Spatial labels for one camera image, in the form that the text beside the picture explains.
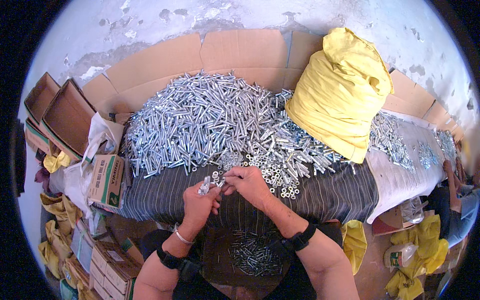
striped fabric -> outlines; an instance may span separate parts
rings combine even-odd
[[[335,163],[336,173],[327,172],[310,179],[300,179],[300,194],[296,200],[280,200],[300,216],[324,222],[338,219],[365,221],[378,202],[378,191],[366,163],[355,165],[356,175],[349,165]],[[165,169],[159,176],[143,179],[146,172],[133,179],[121,209],[111,209],[137,220],[155,220],[174,224],[183,219],[183,191],[204,177],[218,171],[216,166],[199,168],[189,176],[183,168]],[[207,226],[248,230],[262,233],[274,226],[263,212],[245,201],[237,192],[223,196],[219,214],[211,215]]]

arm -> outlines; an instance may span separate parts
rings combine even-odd
[[[200,196],[198,189],[202,182],[189,187],[183,193],[185,217],[178,227],[179,234],[188,241],[193,241],[205,225],[210,212],[218,214],[220,189],[210,187],[207,195]],[[162,250],[175,257],[188,255],[191,246],[183,243],[176,234],[172,234],[162,244]],[[172,299],[173,289],[177,285],[179,274],[176,269],[165,267],[156,252],[145,261],[137,276],[133,288],[134,299]]]
[[[237,190],[253,206],[263,211],[285,238],[303,232],[308,221],[294,213],[269,191],[256,167],[234,167],[225,174],[225,195]],[[297,252],[313,288],[321,299],[358,299],[352,267],[342,249],[319,230],[309,245]]]
[[[448,190],[450,192],[450,209],[461,214],[462,203],[456,197],[457,188],[455,187],[455,174],[453,173],[452,165],[449,160],[444,161],[444,171],[447,173]]]

bracelet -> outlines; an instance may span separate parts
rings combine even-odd
[[[177,225],[178,225],[178,223],[175,223],[175,227],[174,227],[174,229],[173,229],[173,232],[175,232],[175,233],[177,234],[177,237],[179,237],[179,239],[180,239],[184,244],[189,245],[189,246],[192,246],[192,245],[193,245],[193,242],[187,241],[186,239],[184,239],[184,238],[180,235],[179,230],[177,229]]]

forearm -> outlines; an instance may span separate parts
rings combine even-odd
[[[188,224],[179,226],[180,235],[186,240],[194,240],[199,229],[193,228]],[[162,250],[175,257],[186,257],[191,246],[183,243],[179,237],[173,233],[162,244]],[[169,269],[162,264],[156,251],[153,252],[145,261],[142,269],[136,279],[134,288],[134,297],[137,299],[171,299],[173,289],[178,282],[178,270]]]
[[[304,232],[308,221],[297,215],[280,200],[265,201],[265,214],[272,219],[285,238]],[[318,229],[309,245],[297,252],[310,281],[320,298],[358,299],[352,267],[342,249]]]
[[[447,180],[448,180],[448,191],[450,193],[450,209],[461,213],[461,202],[456,197],[456,187],[455,187],[455,174],[453,171],[447,172]]]

wrist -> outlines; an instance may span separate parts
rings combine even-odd
[[[190,222],[184,218],[182,224],[177,227],[177,230],[179,231],[181,237],[187,241],[193,242],[204,225],[205,224],[194,224],[193,222]]]

